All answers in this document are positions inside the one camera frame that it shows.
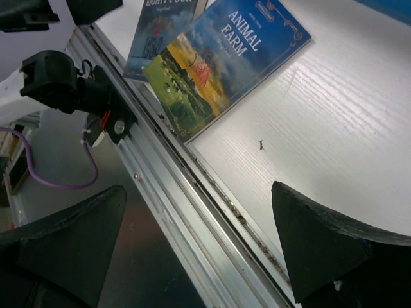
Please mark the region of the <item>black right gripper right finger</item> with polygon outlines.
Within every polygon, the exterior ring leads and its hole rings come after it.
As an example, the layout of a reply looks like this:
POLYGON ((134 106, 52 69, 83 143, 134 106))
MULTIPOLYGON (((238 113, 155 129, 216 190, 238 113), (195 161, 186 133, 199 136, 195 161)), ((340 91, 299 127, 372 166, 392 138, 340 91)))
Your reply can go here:
POLYGON ((272 210, 302 307, 410 307, 410 237, 325 207, 282 182, 272 210))

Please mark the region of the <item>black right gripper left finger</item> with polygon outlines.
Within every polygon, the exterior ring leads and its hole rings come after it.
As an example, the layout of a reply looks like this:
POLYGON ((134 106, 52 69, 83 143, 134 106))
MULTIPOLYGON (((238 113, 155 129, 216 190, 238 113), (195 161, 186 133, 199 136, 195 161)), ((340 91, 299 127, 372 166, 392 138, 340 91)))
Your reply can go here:
POLYGON ((113 185, 1 233, 1 307, 97 307, 126 201, 113 185))

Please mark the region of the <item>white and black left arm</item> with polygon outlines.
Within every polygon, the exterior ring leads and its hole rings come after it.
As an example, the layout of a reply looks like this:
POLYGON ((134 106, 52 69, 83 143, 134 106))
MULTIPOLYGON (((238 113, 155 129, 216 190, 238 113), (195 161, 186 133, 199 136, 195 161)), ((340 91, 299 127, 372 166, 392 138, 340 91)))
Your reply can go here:
MULTIPOLYGON (((47 31, 60 20, 49 1, 1 1, 1 31, 47 31)), ((97 67, 78 69, 62 51, 42 50, 1 81, 1 124, 48 108, 101 117, 113 108, 116 91, 97 67)))

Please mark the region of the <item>Animal Farm book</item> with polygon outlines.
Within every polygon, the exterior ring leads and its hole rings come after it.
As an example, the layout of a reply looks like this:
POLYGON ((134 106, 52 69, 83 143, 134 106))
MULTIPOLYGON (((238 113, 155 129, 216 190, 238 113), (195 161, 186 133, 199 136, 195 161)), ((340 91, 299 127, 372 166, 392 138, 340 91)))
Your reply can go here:
POLYGON ((189 142, 311 41, 280 1, 215 1, 144 69, 189 142))

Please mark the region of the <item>Nineteen Eighty-Four book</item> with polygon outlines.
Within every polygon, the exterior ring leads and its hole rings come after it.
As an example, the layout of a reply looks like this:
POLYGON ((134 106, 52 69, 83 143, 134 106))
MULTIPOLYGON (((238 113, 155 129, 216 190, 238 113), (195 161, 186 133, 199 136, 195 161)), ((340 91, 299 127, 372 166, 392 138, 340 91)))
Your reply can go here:
POLYGON ((146 82, 143 69, 206 8, 207 1, 148 0, 139 22, 123 76, 146 82))

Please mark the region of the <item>blue and yellow bookshelf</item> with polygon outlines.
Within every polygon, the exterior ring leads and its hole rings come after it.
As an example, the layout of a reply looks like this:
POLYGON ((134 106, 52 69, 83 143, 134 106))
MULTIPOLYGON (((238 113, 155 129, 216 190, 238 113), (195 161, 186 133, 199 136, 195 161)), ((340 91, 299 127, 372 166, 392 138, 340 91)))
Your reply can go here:
POLYGON ((396 19, 410 19, 410 0, 356 0, 396 19))

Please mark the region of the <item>aluminium rail frame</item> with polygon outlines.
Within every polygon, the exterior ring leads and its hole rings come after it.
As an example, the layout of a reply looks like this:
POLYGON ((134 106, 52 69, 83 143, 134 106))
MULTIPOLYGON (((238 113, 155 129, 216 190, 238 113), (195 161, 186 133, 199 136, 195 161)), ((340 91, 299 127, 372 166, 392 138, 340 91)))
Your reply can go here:
POLYGON ((295 307, 284 259, 238 200, 173 135, 157 98, 122 77, 125 61, 97 25, 67 46, 107 73, 137 118, 116 147, 208 307, 295 307))

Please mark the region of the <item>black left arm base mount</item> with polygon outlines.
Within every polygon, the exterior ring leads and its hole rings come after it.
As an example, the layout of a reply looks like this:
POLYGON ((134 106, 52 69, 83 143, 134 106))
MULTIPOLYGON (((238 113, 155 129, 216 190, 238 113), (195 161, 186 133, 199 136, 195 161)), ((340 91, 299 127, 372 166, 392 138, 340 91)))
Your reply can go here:
POLYGON ((104 68, 95 66, 90 78, 78 78, 79 110, 96 115, 111 141, 124 139, 137 118, 104 68))

